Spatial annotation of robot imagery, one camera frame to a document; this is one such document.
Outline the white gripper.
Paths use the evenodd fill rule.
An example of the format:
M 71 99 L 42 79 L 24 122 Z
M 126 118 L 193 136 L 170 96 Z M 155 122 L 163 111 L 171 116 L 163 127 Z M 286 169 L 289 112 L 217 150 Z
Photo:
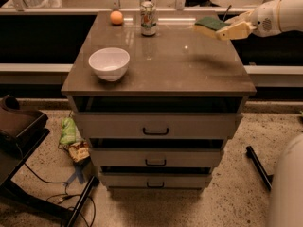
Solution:
M 281 33 L 279 27 L 280 1 L 264 3 L 257 8 L 227 19 L 231 24 L 215 32 L 219 40 L 239 40 L 247 38 L 252 32 L 259 37 L 269 37 Z

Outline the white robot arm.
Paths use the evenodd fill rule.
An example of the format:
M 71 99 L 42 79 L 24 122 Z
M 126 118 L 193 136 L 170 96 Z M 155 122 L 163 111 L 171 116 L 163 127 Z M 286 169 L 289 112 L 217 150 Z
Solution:
M 220 40 L 268 37 L 303 30 L 303 0 L 273 0 L 228 19 Z M 266 227 L 303 227 L 303 134 L 282 151 L 273 178 Z

